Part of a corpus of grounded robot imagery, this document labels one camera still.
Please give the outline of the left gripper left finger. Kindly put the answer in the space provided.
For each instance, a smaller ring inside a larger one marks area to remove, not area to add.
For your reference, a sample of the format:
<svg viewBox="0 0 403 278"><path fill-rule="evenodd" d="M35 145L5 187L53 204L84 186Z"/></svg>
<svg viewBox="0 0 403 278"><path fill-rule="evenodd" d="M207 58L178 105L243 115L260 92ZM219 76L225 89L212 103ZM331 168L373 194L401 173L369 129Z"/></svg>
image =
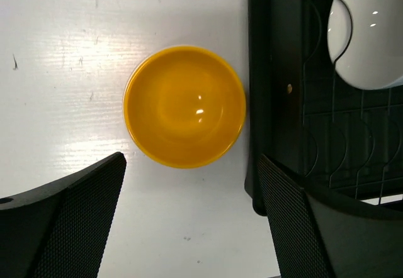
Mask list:
<svg viewBox="0 0 403 278"><path fill-rule="evenodd" d="M1 277L97 277L126 166L116 152L1 198Z"/></svg>

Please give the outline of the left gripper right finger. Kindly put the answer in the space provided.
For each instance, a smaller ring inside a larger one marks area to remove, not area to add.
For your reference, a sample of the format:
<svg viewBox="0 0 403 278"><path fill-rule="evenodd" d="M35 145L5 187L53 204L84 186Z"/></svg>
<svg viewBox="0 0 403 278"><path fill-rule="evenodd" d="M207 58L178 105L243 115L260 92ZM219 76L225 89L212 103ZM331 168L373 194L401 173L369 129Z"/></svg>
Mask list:
<svg viewBox="0 0 403 278"><path fill-rule="evenodd" d="M282 277L402 277L402 201L372 205L260 156Z"/></svg>

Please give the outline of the white bowl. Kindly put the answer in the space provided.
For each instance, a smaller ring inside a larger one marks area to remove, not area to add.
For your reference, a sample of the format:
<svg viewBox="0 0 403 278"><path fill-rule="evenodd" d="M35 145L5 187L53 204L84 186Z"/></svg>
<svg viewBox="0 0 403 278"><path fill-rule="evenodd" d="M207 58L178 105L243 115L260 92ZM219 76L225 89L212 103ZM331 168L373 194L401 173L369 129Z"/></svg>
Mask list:
<svg viewBox="0 0 403 278"><path fill-rule="evenodd" d="M402 85L402 0L333 0L327 46L338 75L363 90Z"/></svg>

